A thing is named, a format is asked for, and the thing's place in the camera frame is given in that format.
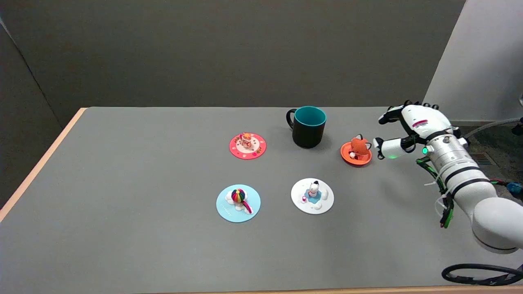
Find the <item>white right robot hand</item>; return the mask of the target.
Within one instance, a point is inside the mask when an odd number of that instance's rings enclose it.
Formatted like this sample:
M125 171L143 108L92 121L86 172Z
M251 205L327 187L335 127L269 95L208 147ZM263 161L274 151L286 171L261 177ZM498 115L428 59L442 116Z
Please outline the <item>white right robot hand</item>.
M424 145L423 153L427 154L429 148L426 145L438 136L453 136L461 147L468 147L468 141L461 137L460 129L450 123L439 111L438 105L407 100L402 105L389 107L378 119L381 125L396 121L400 122L407 136L390 140L374 138L372 145L378 152L379 160L396 159L412 153L417 145Z

